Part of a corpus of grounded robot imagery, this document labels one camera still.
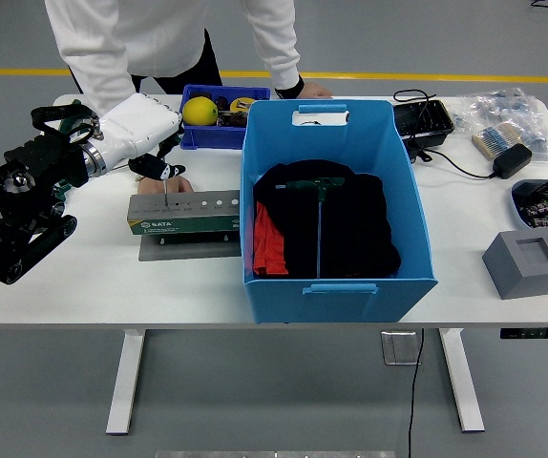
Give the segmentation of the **person's left hand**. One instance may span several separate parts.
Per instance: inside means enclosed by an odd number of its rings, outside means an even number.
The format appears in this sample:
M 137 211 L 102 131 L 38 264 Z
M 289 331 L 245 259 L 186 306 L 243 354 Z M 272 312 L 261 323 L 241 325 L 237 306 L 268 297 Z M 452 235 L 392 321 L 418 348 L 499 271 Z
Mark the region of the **person's left hand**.
M 332 92 L 321 84 L 315 82 L 306 82 L 300 91 L 299 98 L 301 99 L 331 99 Z

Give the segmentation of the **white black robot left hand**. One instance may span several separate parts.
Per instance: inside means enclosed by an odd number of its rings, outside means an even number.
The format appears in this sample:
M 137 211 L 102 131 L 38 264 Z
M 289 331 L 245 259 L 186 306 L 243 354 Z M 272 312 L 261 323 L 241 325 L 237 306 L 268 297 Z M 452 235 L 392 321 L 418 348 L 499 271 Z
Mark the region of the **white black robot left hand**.
M 146 94 L 133 94 L 99 120 L 101 139 L 90 139 L 85 152 L 94 163 L 94 174 L 104 175 L 126 161 L 130 169 L 150 179 L 164 181 L 185 172 L 152 151 L 176 134 L 181 113 Z

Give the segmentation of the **person's right hand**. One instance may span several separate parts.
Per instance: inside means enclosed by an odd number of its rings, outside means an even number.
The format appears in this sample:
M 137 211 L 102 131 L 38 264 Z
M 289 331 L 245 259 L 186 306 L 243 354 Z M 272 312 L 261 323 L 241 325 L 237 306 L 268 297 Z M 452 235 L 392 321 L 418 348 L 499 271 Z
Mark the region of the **person's right hand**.
M 192 193 L 191 183 L 184 177 L 172 177 L 166 181 L 144 177 L 137 186 L 139 194 Z

